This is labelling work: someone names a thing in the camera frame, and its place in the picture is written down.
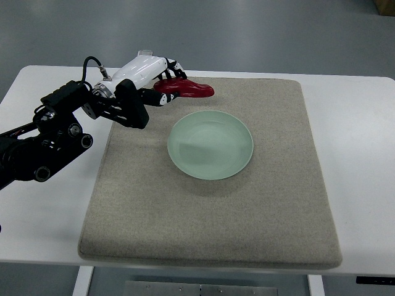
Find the metal plate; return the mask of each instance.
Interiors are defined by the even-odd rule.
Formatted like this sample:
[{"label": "metal plate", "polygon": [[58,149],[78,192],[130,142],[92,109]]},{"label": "metal plate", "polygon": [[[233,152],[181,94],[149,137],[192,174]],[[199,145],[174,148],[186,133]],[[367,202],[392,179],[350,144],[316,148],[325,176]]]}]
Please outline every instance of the metal plate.
[{"label": "metal plate", "polygon": [[126,281],[123,296],[277,296],[274,287]]}]

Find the gray floor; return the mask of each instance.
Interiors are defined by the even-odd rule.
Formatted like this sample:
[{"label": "gray floor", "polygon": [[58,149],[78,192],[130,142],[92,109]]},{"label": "gray floor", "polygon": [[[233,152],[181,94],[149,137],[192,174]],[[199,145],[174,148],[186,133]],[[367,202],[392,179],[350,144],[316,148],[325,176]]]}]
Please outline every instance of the gray floor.
[{"label": "gray floor", "polygon": [[[81,66],[90,55],[121,67],[152,49],[188,70],[395,79],[394,48],[395,17],[379,16],[373,0],[3,1],[0,101],[21,68]],[[43,287],[70,291],[76,270],[2,263],[0,295],[60,295]],[[331,279],[327,289],[350,282]]]}]

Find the plate rim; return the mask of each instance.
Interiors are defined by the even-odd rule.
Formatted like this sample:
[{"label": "plate rim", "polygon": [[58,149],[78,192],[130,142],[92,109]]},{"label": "plate rim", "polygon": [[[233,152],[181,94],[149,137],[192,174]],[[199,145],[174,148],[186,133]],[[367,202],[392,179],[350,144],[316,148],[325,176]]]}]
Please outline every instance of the plate rim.
[{"label": "plate rim", "polygon": [[[214,179],[213,179],[213,178],[200,178],[200,177],[191,175],[191,174],[187,173],[185,170],[183,170],[182,168],[180,168],[180,167],[177,165],[177,163],[174,161],[174,159],[173,159],[173,157],[172,157],[172,154],[171,154],[170,151],[169,151],[169,139],[170,139],[170,136],[171,136],[171,134],[172,134],[173,129],[179,124],[179,122],[181,122],[182,120],[184,120],[186,117],[191,116],[191,115],[194,115],[194,114],[196,114],[196,113],[201,113],[201,112],[216,112],[216,113],[223,113],[223,114],[225,114],[225,115],[227,115],[227,116],[233,117],[236,121],[238,121],[239,123],[241,123],[242,126],[244,127],[244,129],[248,132],[249,139],[251,140],[251,153],[249,154],[249,157],[248,157],[246,163],[245,163],[243,166],[241,166],[241,168],[240,168],[238,171],[232,173],[232,175],[225,176],[225,177],[223,177],[223,178],[214,178]],[[227,179],[227,178],[230,178],[230,177],[232,177],[232,176],[238,174],[238,173],[239,173],[240,171],[242,171],[242,170],[247,166],[247,164],[251,161],[252,155],[253,155],[253,153],[254,153],[254,138],[252,137],[251,131],[250,131],[249,128],[246,126],[246,124],[245,124],[244,122],[242,122],[239,118],[235,117],[234,115],[229,114],[228,112],[224,112],[224,111],[221,111],[221,110],[214,110],[214,109],[209,109],[209,110],[198,110],[198,111],[191,112],[191,113],[186,114],[185,116],[181,117],[181,118],[172,126],[172,129],[170,130],[170,133],[169,133],[169,135],[168,135],[168,137],[167,137],[167,153],[168,153],[168,156],[170,157],[170,159],[172,160],[172,162],[174,163],[174,165],[175,165],[180,171],[182,171],[184,174],[186,174],[186,175],[188,175],[188,176],[194,177],[194,178],[196,178],[196,179],[208,180],[208,181],[215,181],[215,180]]]}]

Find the black cable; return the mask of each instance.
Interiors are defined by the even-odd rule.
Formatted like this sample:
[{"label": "black cable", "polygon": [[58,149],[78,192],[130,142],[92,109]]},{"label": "black cable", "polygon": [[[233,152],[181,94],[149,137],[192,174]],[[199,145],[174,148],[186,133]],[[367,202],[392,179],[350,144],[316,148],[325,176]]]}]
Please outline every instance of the black cable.
[{"label": "black cable", "polygon": [[91,56],[91,55],[90,55],[89,57],[87,57],[87,58],[85,59],[85,61],[84,61],[84,65],[83,65],[83,69],[82,69],[82,79],[81,79],[81,82],[82,82],[82,83],[85,82],[85,79],[86,79],[86,68],[87,68],[88,62],[89,62],[90,60],[94,60],[94,61],[98,64],[99,67],[101,66],[101,63],[100,63],[100,61],[99,61],[97,58],[95,58],[95,57],[93,57],[93,56]]},{"label": "black cable", "polygon": [[38,106],[36,109],[35,109],[35,114],[39,111],[39,109],[41,109],[41,108],[43,108],[44,107],[44,105],[40,105],[40,106]]}]

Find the white robotic hand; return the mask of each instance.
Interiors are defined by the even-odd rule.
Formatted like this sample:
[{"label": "white robotic hand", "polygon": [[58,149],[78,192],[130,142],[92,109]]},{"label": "white robotic hand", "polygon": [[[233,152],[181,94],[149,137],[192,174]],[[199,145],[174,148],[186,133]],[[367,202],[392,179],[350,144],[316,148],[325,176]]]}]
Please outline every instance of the white robotic hand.
[{"label": "white robotic hand", "polygon": [[153,56],[151,51],[139,51],[137,57],[119,69],[112,77],[107,75],[99,81],[94,86],[94,91],[102,97],[112,98],[115,87],[124,79],[131,80],[139,90],[155,78],[161,80],[162,74],[165,74],[167,79],[171,79],[172,76],[168,70],[171,70],[176,77],[187,79],[183,68],[177,61]]}]

